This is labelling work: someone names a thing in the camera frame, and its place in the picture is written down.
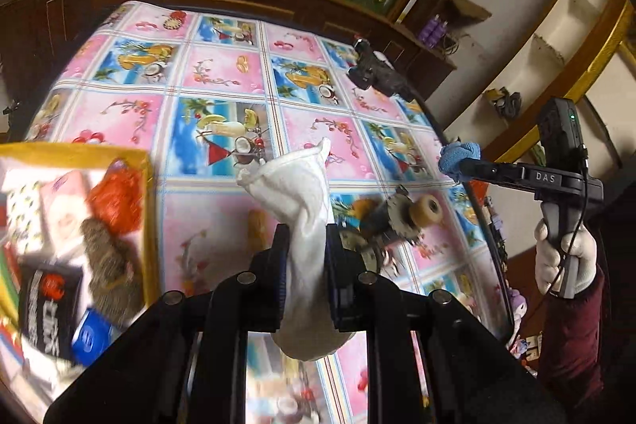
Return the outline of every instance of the red cloth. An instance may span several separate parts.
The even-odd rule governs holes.
[[[549,295],[539,381],[571,419],[603,390],[599,361],[601,302],[605,276],[600,268],[592,284],[573,300]]]

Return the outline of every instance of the fruit print tablecloth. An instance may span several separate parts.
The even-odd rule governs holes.
[[[53,85],[29,139],[146,149],[157,174],[163,290],[196,294],[245,269],[276,221],[237,187],[240,168],[332,141],[327,172],[338,222],[398,185],[433,193],[440,225],[390,250],[402,289],[456,294],[495,335],[508,326],[491,252],[462,186],[439,173],[440,141],[416,102],[356,89],[352,47],[226,15],[127,2]],[[249,340],[248,422],[366,420],[365,336],[300,363],[268,335]]]

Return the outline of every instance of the white cloth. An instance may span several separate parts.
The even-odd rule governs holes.
[[[329,139],[322,139],[237,177],[237,184],[290,228],[285,310],[272,337],[287,356],[301,361],[331,354],[351,337],[333,326],[324,272],[325,225],[333,222],[325,170],[330,148]]]
[[[534,231],[537,240],[537,255],[534,263],[534,277],[542,294],[548,291],[549,284],[555,279],[561,262],[561,253],[548,243],[548,227],[541,220]],[[561,240],[561,248],[566,252],[570,246],[572,234],[566,234]],[[582,292],[592,284],[596,277],[597,244],[587,228],[581,224],[572,244],[570,253],[579,258],[579,271],[576,276],[576,293]],[[552,286],[552,291],[559,291],[563,275]]]

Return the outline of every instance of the table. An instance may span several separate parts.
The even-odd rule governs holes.
[[[382,274],[415,293],[456,294],[505,338],[510,314],[491,250],[466,190],[437,168],[443,136],[416,101],[355,88],[353,64],[352,47],[311,33],[127,2],[69,62],[27,139],[147,150],[161,289],[192,295],[247,269],[271,242],[276,221],[236,185],[237,171],[329,137],[336,222],[357,225],[366,199],[400,185],[413,198],[435,195],[441,224],[418,245],[392,247]],[[365,422],[365,347],[358,333],[301,363],[251,334],[248,422]]]

